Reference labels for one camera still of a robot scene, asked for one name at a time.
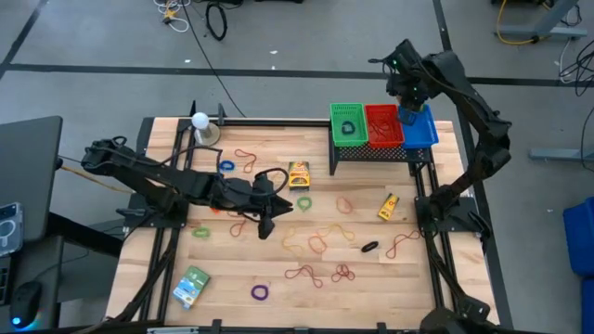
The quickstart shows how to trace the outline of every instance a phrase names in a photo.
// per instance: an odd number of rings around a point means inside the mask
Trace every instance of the yellow cable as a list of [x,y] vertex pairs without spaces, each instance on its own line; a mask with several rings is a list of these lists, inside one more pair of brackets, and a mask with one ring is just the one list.
[[496,26],[496,30],[497,30],[497,37],[499,37],[499,41],[501,41],[502,43],[505,43],[507,45],[527,45],[527,44],[533,44],[534,41],[533,40],[526,40],[526,41],[508,41],[505,38],[503,38],[503,36],[501,36],[501,32],[499,31],[499,23],[501,22],[501,17],[503,16],[503,8],[505,8],[505,5],[507,4],[508,0],[503,0],[503,2],[501,3],[501,8],[499,9],[499,15],[497,15],[497,26]]
[[301,257],[303,255],[303,252],[305,251],[305,249],[302,246],[299,246],[299,245],[287,245],[287,239],[293,237],[295,235],[295,233],[296,233],[295,227],[291,227],[289,229],[289,231],[287,231],[287,234],[282,239],[282,248],[285,249],[285,251],[290,251],[296,257]]
[[[317,233],[317,234],[318,234],[318,235],[319,235],[321,238],[323,238],[323,237],[327,237],[327,236],[328,236],[330,233],[332,233],[332,230],[333,230],[333,229],[335,229],[335,228],[338,228],[338,229],[339,229],[339,230],[342,232],[342,236],[343,236],[345,239],[347,239],[347,240],[349,240],[349,241],[353,241],[353,240],[355,240],[355,237],[356,237],[356,235],[355,235],[355,232],[352,232],[352,231],[347,231],[347,230],[345,230],[344,228],[342,228],[342,226],[341,226],[341,225],[339,225],[339,224],[332,224],[332,225],[330,225],[330,226],[322,227],[322,228],[318,229],[318,230],[316,231],[316,233]],[[322,234],[322,233],[320,233],[320,231],[322,231],[322,230],[328,230],[328,232],[326,232],[326,233]]]
[[75,173],[75,174],[77,174],[77,175],[79,175],[79,176],[81,176],[81,177],[83,177],[83,178],[85,178],[85,179],[87,179],[89,181],[95,182],[96,184],[101,185],[101,186],[104,186],[104,187],[106,187],[108,189],[111,189],[113,191],[119,191],[119,192],[122,192],[124,194],[134,194],[134,192],[133,191],[130,191],[130,190],[120,189],[120,188],[118,188],[116,186],[106,185],[103,182],[101,182],[101,181],[97,180],[96,178],[92,177],[91,175],[88,175],[86,173],[79,172],[77,170],[73,170],[72,168],[69,168],[69,167],[66,167],[66,166],[62,166],[60,168],[63,169],[64,171]]

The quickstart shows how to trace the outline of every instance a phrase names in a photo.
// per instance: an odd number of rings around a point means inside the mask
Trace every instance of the wooden table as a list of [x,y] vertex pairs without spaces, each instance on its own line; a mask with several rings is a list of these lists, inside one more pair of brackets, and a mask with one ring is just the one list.
[[[171,155],[177,118],[156,118],[148,142],[147,156],[161,161]],[[441,183],[451,183],[463,169],[451,122],[437,122],[439,144],[433,147],[435,167]],[[240,222],[224,212],[191,206],[188,226],[182,230],[174,266],[173,291],[190,265],[211,276],[206,289],[191,310],[170,298],[166,325],[209,326],[213,319],[223,319],[225,327],[259,328],[375,328],[385,322],[388,328],[419,328],[420,320],[434,307],[433,289],[427,252],[422,239],[405,240],[398,245],[397,256],[390,259],[386,251],[398,234],[417,229],[413,199],[414,178],[406,163],[342,162],[334,176],[329,175],[328,129],[316,127],[228,126],[222,127],[222,138],[216,145],[224,150],[223,160],[237,166],[226,176],[252,180],[253,176],[272,167],[287,168],[290,161],[309,161],[311,190],[305,195],[313,201],[307,212],[295,205],[295,211],[275,219],[277,227],[267,240],[257,237],[256,224],[244,226],[234,238],[229,228]],[[236,148],[255,153],[257,162],[251,173],[244,173],[248,159],[234,155]],[[196,151],[192,168],[213,172],[214,154]],[[185,157],[180,157],[179,166]],[[278,186],[282,175],[269,175]],[[426,182],[426,191],[431,188]],[[390,222],[383,222],[377,212],[388,193],[400,198]],[[296,203],[303,196],[287,188],[280,196]],[[353,203],[351,214],[337,211],[338,197]],[[307,239],[324,226],[340,224],[355,232],[355,240],[345,239],[338,231],[325,238],[328,249],[317,254],[307,246]],[[208,239],[194,238],[197,226],[211,229]],[[297,257],[283,249],[282,239],[295,227],[296,235],[288,243],[303,247]],[[110,295],[107,315],[118,314],[143,283],[149,266],[155,231],[138,228],[122,249]],[[465,291],[491,305],[489,320],[498,322],[493,292],[480,240],[471,233],[450,233],[458,281]],[[380,247],[362,253],[361,246],[377,240]],[[337,264],[346,263],[355,280],[330,280]],[[324,282],[317,289],[308,276],[292,280],[284,277],[288,269],[310,264]],[[256,301],[250,292],[255,285],[269,286],[264,302]],[[153,291],[150,317],[154,318],[161,283]],[[451,305],[449,291],[442,280],[446,304]]]

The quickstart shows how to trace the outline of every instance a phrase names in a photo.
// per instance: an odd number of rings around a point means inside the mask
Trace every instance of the green rubber band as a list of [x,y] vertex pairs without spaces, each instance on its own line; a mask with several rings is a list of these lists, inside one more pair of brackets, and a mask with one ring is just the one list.
[[208,238],[211,236],[211,230],[208,227],[194,228],[192,236],[196,238]]
[[306,212],[309,208],[312,207],[312,199],[308,198],[307,196],[301,197],[297,199],[297,206],[301,209],[302,212]]

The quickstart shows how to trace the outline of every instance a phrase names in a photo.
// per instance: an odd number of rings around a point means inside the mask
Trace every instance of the orange rubber band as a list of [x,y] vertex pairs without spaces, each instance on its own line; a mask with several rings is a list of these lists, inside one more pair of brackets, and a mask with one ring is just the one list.
[[235,156],[239,157],[239,158],[248,158],[248,157],[253,157],[253,160],[246,163],[245,166],[243,166],[243,172],[244,173],[251,173],[253,170],[253,165],[256,163],[256,160],[258,160],[258,157],[250,152],[246,152],[243,149],[236,149],[235,150]]
[[396,246],[398,246],[399,243],[401,243],[402,241],[406,240],[406,239],[411,239],[411,240],[417,240],[420,238],[420,233],[418,230],[414,230],[412,232],[410,232],[409,235],[406,234],[399,234],[396,237],[394,237],[394,245],[388,250],[386,251],[386,257],[388,259],[395,259],[396,258]]
[[[299,269],[289,269],[285,271],[285,278],[287,279],[294,279],[295,277],[297,277],[302,271],[305,271],[307,274],[309,274],[310,277],[312,277],[312,282],[314,282],[314,286],[318,289],[322,288],[324,286],[324,281],[322,281],[321,279],[317,278],[316,276],[314,276],[314,268],[312,268],[311,265],[306,264],[303,267],[299,268]],[[290,276],[290,272],[295,272],[295,275]]]
[[[314,246],[312,246],[312,239],[314,239],[314,238],[319,239],[319,242],[322,243],[322,250],[316,250],[316,248],[314,248]],[[321,236],[309,237],[309,239],[307,239],[307,244],[309,245],[309,248],[316,254],[323,254],[324,251],[326,251],[328,249],[328,244],[326,243],[326,241],[324,241],[324,239]]]
[[[340,205],[341,199],[348,205],[347,210],[341,209],[341,205]],[[353,204],[351,204],[351,202],[348,199],[346,199],[344,197],[339,197],[336,199],[336,210],[338,210],[338,212],[340,212],[340,213],[349,214],[349,213],[353,212]]]
[[354,280],[355,273],[353,273],[346,264],[339,264],[336,267],[336,273],[332,274],[330,279],[332,280],[332,282],[337,283],[343,277],[346,277],[348,280]]
[[[243,222],[241,223],[237,223],[237,224],[233,224],[230,228],[229,228],[229,234],[231,235],[231,237],[233,238],[237,238],[241,235],[241,230],[243,230],[243,226],[248,222],[247,219],[244,219]],[[237,227],[239,227],[239,231],[238,233],[233,233],[234,229],[237,229]]]

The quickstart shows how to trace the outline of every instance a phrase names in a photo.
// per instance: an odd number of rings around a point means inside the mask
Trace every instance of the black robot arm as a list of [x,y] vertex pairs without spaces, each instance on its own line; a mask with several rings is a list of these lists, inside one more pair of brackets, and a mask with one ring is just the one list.
[[[221,150],[195,148],[216,151],[219,165]],[[272,218],[292,211],[292,204],[277,195],[286,182],[275,190],[266,176],[269,172],[278,171],[288,178],[287,172],[280,168],[258,173],[250,184],[238,178],[225,179],[220,173],[190,169],[180,171],[167,165],[167,161],[158,162],[136,154],[125,145],[123,137],[95,141],[85,152],[82,166],[87,172],[116,178],[142,195],[156,212],[165,215],[175,214],[188,202],[239,212],[257,222],[258,237],[266,239],[274,228]],[[257,215],[260,219],[255,220],[248,214]]]
[[492,111],[472,88],[453,51],[421,58],[413,45],[405,40],[390,56],[379,61],[391,70],[386,90],[391,96],[399,96],[401,108],[420,112],[428,98],[444,93],[479,135],[468,170],[454,183],[440,186],[430,196],[428,210],[431,217],[443,221],[461,193],[492,176],[510,161],[508,130],[511,122],[501,120],[499,112]]

